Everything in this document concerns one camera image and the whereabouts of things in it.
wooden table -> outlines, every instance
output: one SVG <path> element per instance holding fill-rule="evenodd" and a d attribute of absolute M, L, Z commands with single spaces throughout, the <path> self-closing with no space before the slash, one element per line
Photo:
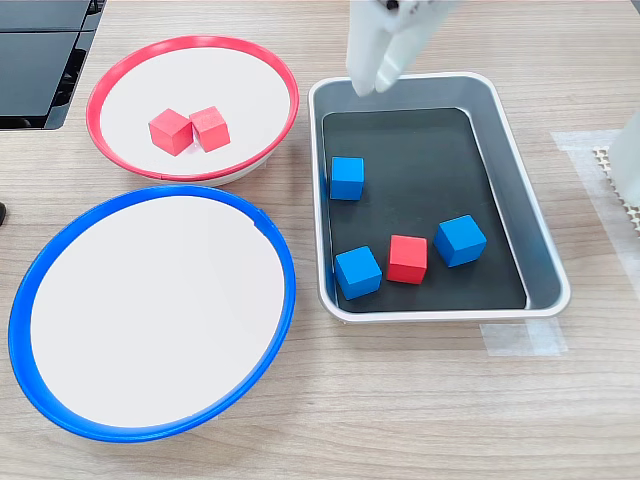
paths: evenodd
<path fill-rule="evenodd" d="M 65 126 L 0 132 L 0 478 L 640 478 L 640 309 L 572 163 L 551 132 L 621 128 L 640 106 L 640 16 L 627 1 L 465 4 L 416 72 L 497 86 L 573 286 L 561 357 L 490 357 L 477 324 L 344 326 L 316 295 L 306 92 L 345 74 L 346 2 L 110 2 Z M 228 186 L 293 251 L 293 326 L 263 379 L 222 418 L 142 445 L 69 434 L 15 382 L 6 327 L 19 282 L 65 224 L 152 185 L 107 161 L 84 109 L 132 51 L 225 34 L 280 55 L 303 94 L 265 170 Z"/>

red rim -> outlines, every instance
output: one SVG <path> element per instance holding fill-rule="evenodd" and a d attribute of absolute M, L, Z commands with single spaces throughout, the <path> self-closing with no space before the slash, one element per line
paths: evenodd
<path fill-rule="evenodd" d="M 175 50 L 202 47 L 227 48 L 230 50 L 237 50 L 240 52 L 248 53 L 249 55 L 258 58 L 265 62 L 267 65 L 271 66 L 271 68 L 273 68 L 278 73 L 278 75 L 282 77 L 282 80 L 284 80 L 284 83 L 289 90 L 289 116 L 287 117 L 287 122 L 284 128 L 276 137 L 276 139 L 257 155 L 254 155 L 253 157 L 245 160 L 242 163 L 238 163 L 237 165 L 234 165 L 232 167 L 225 168 L 223 170 L 217 170 L 215 172 L 200 173 L 197 175 L 167 175 L 164 173 L 150 172 L 148 170 L 143 170 L 141 168 L 130 165 L 123 158 L 118 156 L 113 150 L 111 150 L 111 147 L 109 147 L 104 137 L 102 136 L 102 129 L 100 128 L 100 113 L 102 111 L 102 106 L 104 105 L 104 101 L 107 98 L 107 95 L 109 95 L 111 89 L 115 86 L 116 83 L 120 81 L 120 79 L 125 74 L 140 65 L 142 62 L 145 62 L 150 58 L 162 55 L 164 53 L 173 52 Z M 111 67 L 109 71 L 100 79 L 98 84 L 93 89 L 93 92 L 91 92 L 91 96 L 89 97 L 89 103 L 87 104 L 87 128 L 89 130 L 89 135 L 91 136 L 93 143 L 95 143 L 96 147 L 98 147 L 98 150 L 100 150 L 109 160 L 111 160 L 116 165 L 129 170 L 130 172 L 137 173 L 149 178 L 172 180 L 177 182 L 194 182 L 202 180 L 212 180 L 234 174 L 236 172 L 244 170 L 247 167 L 250 167 L 254 163 L 260 161 L 266 155 L 271 153 L 273 149 L 276 148 L 276 146 L 284 139 L 284 137 L 287 136 L 289 130 L 291 130 L 293 122 L 296 119 L 296 115 L 298 114 L 299 105 L 300 94 L 298 93 L 298 84 L 296 83 L 296 79 L 294 78 L 293 73 L 291 73 L 291 70 L 289 70 L 289 67 L 287 67 L 287 65 L 274 53 L 270 52 L 266 48 L 262 48 L 261 46 L 256 45 L 255 43 L 247 42 L 246 40 L 240 40 L 238 38 L 217 37 L 213 35 L 190 35 L 186 37 L 171 38 L 169 40 L 164 40 L 162 42 L 148 45 L 136 52 L 133 52 L 131 55 L 123 58 L 113 67 Z"/>

red-rimmed bowl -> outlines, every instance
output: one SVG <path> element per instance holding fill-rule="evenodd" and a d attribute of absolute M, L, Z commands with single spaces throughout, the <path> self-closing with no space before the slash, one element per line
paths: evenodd
<path fill-rule="evenodd" d="M 186 36 L 144 47 L 114 65 L 87 105 L 98 149 L 131 172 L 158 180 L 222 185 L 264 163 L 293 126 L 296 80 L 275 54 L 254 43 Z M 215 106 L 231 143 L 204 152 L 197 141 L 177 156 L 151 142 L 148 123 L 167 108 L 188 117 Z"/>

silver tray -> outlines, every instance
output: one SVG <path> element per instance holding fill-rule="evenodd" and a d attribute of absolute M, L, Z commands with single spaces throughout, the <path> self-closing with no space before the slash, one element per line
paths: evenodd
<path fill-rule="evenodd" d="M 495 87 L 486 78 L 405 76 L 385 94 L 364 98 L 349 79 L 331 78 L 314 85 L 308 101 L 318 289 L 332 315 L 345 323 L 482 321 L 552 317 L 568 305 L 566 273 Z M 387 147 L 388 161 L 376 159 Z M 368 152 L 365 171 L 370 172 L 363 199 L 331 203 L 336 202 L 328 195 L 331 157 L 363 156 L 360 151 Z M 416 189 L 416 182 L 424 188 Z M 403 197 L 394 188 L 405 184 Z M 427 202 L 429 195 L 444 195 L 446 201 Z M 393 216 L 386 217 L 389 211 Z M 417 232 L 431 245 L 439 221 L 470 211 L 488 231 L 487 250 L 477 265 L 446 269 L 430 247 L 423 285 L 387 285 L 393 283 L 384 280 L 389 233 Z M 346 301 L 336 286 L 333 259 L 369 243 L 383 270 L 383 287 Z"/>

tray rim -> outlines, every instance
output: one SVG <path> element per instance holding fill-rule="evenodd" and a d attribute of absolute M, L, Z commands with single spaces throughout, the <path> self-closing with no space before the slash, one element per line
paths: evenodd
<path fill-rule="evenodd" d="M 551 262 L 558 275 L 560 282 L 560 295 L 553 305 L 542 309 L 504 309 L 504 310 L 433 310 L 433 311 L 398 311 L 398 312 L 376 312 L 376 313 L 352 313 L 347 312 L 340 308 L 329 298 L 329 292 L 326 289 L 326 269 L 324 266 L 324 244 L 322 234 L 322 207 L 320 198 L 320 170 L 318 166 L 318 132 L 315 129 L 315 105 L 314 100 L 316 93 L 322 87 L 338 82 L 350 82 L 349 77 L 330 77 L 318 81 L 309 90 L 307 96 L 308 108 L 309 108 L 309 128 L 311 137 L 311 168 L 312 168 L 312 185 L 313 185 L 313 214 L 314 214 L 314 239 L 316 244 L 316 273 L 318 280 L 318 296 L 322 306 L 334 317 L 341 320 L 344 323 L 411 323 L 411 322 L 454 322 L 454 321 L 484 321 L 484 320 L 512 320 L 512 319 L 527 319 L 527 318 L 550 318 L 559 315 L 568 305 L 571 300 L 571 286 L 569 279 L 565 272 L 562 260 L 557 251 L 555 243 L 551 237 L 551 232 L 544 220 L 540 205 L 536 199 L 533 186 L 527 175 L 527 171 L 520 156 L 520 152 L 511 132 L 511 127 L 507 121 L 506 113 L 500 101 L 498 91 L 493 83 L 483 75 L 473 72 L 441 72 L 441 73 L 426 73 L 426 74 L 413 74 L 402 75 L 399 78 L 399 82 L 403 80 L 415 80 L 415 79 L 429 79 L 429 78 L 451 78 L 451 77 L 464 77 L 471 78 L 482 82 L 491 92 L 491 96 L 498 110 L 500 116 L 500 122 L 506 133 L 509 147 L 513 153 L 513 157 L 516 163 L 516 168 L 520 173 L 523 181 L 525 193 L 533 210 L 535 219 L 538 224 L 538 228 L 544 239 L 545 246 L 549 252 Z"/>

